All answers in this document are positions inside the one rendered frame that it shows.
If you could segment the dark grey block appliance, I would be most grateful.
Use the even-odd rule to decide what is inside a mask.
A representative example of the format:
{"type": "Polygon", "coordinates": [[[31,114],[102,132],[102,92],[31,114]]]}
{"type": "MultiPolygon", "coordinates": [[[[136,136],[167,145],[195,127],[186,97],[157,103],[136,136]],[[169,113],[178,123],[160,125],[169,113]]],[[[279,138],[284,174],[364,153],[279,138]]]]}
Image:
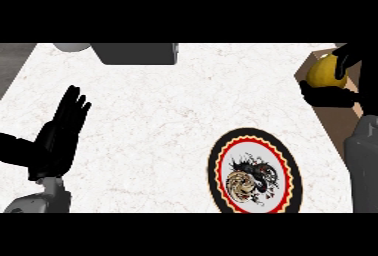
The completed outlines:
{"type": "Polygon", "coordinates": [[[96,55],[107,65],[175,65],[178,43],[92,43],[96,55]]]}

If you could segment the round patterned plate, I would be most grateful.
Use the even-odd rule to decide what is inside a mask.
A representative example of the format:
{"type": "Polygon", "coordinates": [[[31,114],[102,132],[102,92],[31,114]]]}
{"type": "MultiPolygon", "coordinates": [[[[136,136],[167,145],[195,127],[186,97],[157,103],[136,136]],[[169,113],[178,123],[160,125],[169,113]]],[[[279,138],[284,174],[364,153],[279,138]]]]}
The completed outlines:
{"type": "Polygon", "coordinates": [[[238,128],[217,140],[209,157],[209,185],[223,213],[297,213],[302,175],[278,138],[238,128]]]}

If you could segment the pale grey round object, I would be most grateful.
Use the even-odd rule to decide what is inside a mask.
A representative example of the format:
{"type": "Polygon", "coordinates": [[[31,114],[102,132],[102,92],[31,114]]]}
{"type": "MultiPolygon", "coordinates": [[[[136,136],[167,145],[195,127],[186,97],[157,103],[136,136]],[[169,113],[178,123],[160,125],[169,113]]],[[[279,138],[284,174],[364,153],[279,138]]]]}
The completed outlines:
{"type": "Polygon", "coordinates": [[[55,43],[55,47],[62,52],[80,52],[90,47],[89,43],[55,43]]]}

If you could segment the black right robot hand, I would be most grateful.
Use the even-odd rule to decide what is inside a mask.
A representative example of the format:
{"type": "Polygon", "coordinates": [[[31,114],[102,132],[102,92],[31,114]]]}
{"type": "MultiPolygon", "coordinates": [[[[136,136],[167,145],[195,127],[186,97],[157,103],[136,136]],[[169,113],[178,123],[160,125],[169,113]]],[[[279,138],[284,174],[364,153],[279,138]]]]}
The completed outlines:
{"type": "Polygon", "coordinates": [[[339,108],[352,108],[359,103],[364,115],[378,116],[378,52],[361,43],[347,43],[331,54],[337,56],[337,79],[347,77],[349,68],[362,63],[359,90],[336,86],[313,88],[305,79],[300,88],[306,102],[313,107],[339,108]]]}

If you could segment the yellow lemon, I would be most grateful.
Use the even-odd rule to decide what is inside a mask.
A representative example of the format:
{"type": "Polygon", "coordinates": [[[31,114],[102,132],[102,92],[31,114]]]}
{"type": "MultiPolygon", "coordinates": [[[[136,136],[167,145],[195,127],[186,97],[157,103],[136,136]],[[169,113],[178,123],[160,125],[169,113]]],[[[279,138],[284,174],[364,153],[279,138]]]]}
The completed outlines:
{"type": "Polygon", "coordinates": [[[313,88],[319,87],[340,87],[344,88],[347,84],[347,77],[336,78],[337,56],[327,54],[316,61],[309,69],[306,81],[313,88]]]}

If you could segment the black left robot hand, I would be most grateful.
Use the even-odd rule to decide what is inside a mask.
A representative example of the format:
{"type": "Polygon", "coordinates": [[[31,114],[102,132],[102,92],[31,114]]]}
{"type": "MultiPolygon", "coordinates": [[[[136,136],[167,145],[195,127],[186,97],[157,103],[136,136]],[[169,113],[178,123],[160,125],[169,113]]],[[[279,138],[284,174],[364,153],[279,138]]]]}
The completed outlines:
{"type": "Polygon", "coordinates": [[[70,171],[90,107],[80,88],[71,85],[36,140],[0,133],[0,162],[27,167],[30,181],[62,177],[70,171]]]}

